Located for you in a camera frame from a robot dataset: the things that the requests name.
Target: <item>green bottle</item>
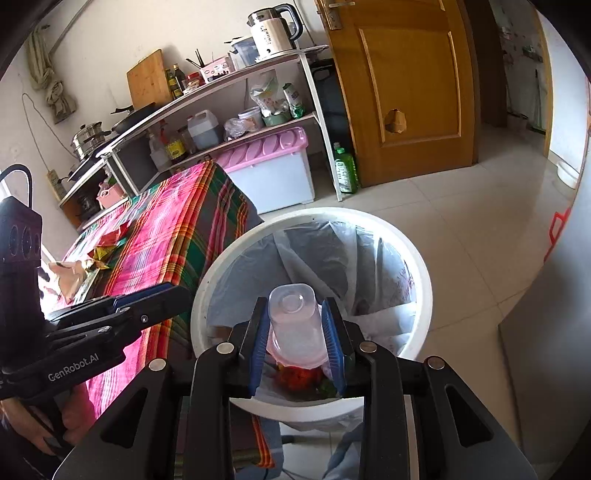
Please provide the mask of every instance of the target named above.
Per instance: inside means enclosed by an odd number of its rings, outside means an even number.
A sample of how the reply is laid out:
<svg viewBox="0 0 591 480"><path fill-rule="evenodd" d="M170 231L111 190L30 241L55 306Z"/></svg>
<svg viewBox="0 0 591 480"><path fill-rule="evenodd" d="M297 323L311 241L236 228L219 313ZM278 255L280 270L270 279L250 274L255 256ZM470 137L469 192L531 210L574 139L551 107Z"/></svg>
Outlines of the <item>green bottle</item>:
<svg viewBox="0 0 591 480"><path fill-rule="evenodd" d="M347 153L338 142L334 144L336 155L336 175L339 179L339 189L342 193L355 193L359 188L359 179L357 178L357 168L353 155Z"/></svg>

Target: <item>cooking pot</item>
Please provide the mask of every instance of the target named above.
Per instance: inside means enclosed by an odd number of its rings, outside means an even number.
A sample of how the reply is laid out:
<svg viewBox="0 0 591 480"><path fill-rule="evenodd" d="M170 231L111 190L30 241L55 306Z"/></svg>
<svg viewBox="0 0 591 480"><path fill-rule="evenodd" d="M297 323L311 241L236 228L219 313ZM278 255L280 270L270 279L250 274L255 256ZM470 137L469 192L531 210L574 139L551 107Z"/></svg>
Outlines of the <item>cooking pot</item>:
<svg viewBox="0 0 591 480"><path fill-rule="evenodd" d="M81 161L84 161L95 147L105 142L105 135L111 134L111 131L103 132L101 125L102 122L82 125L80 131L74 135L71 145Z"/></svg>

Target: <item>white trash can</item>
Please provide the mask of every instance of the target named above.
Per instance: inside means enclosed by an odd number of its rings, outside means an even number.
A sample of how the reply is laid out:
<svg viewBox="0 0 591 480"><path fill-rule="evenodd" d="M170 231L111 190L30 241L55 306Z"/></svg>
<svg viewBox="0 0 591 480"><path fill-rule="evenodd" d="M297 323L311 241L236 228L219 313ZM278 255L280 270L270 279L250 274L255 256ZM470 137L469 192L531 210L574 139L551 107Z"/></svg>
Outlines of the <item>white trash can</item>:
<svg viewBox="0 0 591 480"><path fill-rule="evenodd" d="M337 298L343 318L358 323L366 336L368 325L372 330L376 322L387 319L391 323L387 336L374 333L372 340L402 358L414 359L423 346L433 292L415 246L374 215L326 207L262 223L224 250L195 296L191 313L195 354L213 345L208 327L249 320L258 297L289 283L312 286L319 303L327 296ZM413 315L405 316L410 310ZM281 398L265 379L255 397L232 402L300 430L351 427L363 415L363 398L295 402Z"/></svg>

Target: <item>red object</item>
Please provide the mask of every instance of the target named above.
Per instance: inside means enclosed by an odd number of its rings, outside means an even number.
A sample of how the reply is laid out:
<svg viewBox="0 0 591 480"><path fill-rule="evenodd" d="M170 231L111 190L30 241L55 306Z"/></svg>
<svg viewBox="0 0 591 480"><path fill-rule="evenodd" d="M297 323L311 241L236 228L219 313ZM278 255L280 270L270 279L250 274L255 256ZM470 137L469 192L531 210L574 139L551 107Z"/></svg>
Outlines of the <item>red object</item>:
<svg viewBox="0 0 591 480"><path fill-rule="evenodd" d="M130 222L123 222L119 225L115 230L110 231L109 233L105 233L100 237L100 240L95 245L96 247L111 247L112 245L116 245L119 240L125 237L127 234L127 230L129 229ZM88 253L89 257L92 257L92 253L94 248Z"/></svg>
<svg viewBox="0 0 591 480"><path fill-rule="evenodd" d="M319 385L322 381L323 375L320 367L307 370L299 367L281 366L275 378L277 379L277 382L279 382L279 385L287 390L300 392Z"/></svg>
<svg viewBox="0 0 591 480"><path fill-rule="evenodd" d="M556 212L554 214L554 217L552 218L552 223L550 224L550 230L548 231L548 234L550 235L550 244L551 245L550 245L550 248L548 249L548 252L544 256L544 262L548 259L550 252L554 249L554 246L555 246L558 238L560 237L560 234L562 233L562 229L564 228L564 225L566 224L566 220L569 219L569 216L570 216L570 207L568 207L564 213ZM558 231L556 232L556 235L555 235L554 228L556 227L557 220L560 220L560 226L558 227Z"/></svg>
<svg viewBox="0 0 591 480"><path fill-rule="evenodd" d="M205 80L203 80L203 75L201 75L201 72L193 72L187 75L187 85L189 85L191 82L195 82L196 80L199 81L199 86L205 85Z"/></svg>

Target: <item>electrical cord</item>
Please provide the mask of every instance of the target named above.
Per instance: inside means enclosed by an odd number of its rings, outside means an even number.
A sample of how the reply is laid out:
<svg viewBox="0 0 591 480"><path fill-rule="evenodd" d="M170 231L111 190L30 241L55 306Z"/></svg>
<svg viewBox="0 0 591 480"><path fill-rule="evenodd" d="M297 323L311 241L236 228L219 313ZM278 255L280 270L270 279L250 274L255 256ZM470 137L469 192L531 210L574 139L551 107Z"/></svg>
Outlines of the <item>electrical cord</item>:
<svg viewBox="0 0 591 480"><path fill-rule="evenodd" d="M28 200L29 200L29 208L33 208L33 177L31 175L31 170L29 170L25 165L20 163L15 163L14 165L10 165L5 170L2 170L0 173L0 182L4 180L8 175L10 175L13 171L21 171L27 176L27 187L28 187Z"/></svg>
<svg viewBox="0 0 591 480"><path fill-rule="evenodd" d="M27 97L29 99L29 101L31 102L31 104L33 106L33 110L35 110L37 112L37 114L41 117L41 120L43 120L43 122L45 123L47 128L50 130L50 132L53 134L53 136L56 138L56 140L60 143L60 145L63 147L63 149L66 150L70 154L70 156L72 156L75 160L78 160L78 158L62 143L60 138L56 135L56 133L53 131L53 129L49 126L49 124L47 123L47 120L45 120L45 117L41 114L41 112L35 106L35 102L31 98L31 96L28 93L23 92L21 94L21 102L22 102L22 109L25 112L25 119L27 120L27 126L29 127L29 131L31 133L31 136L33 137L33 142L35 142L35 146L37 147L37 152L39 153L39 156L41 157L41 161L45 165L45 168L47 169L47 171L49 172L50 168L47 166L47 162L45 161L45 158L43 158L43 155L41 153L41 149L39 148L39 145L37 144L37 139L35 138L35 134L33 133L33 128L31 127L31 121L29 120L27 108L25 107L25 97Z"/></svg>

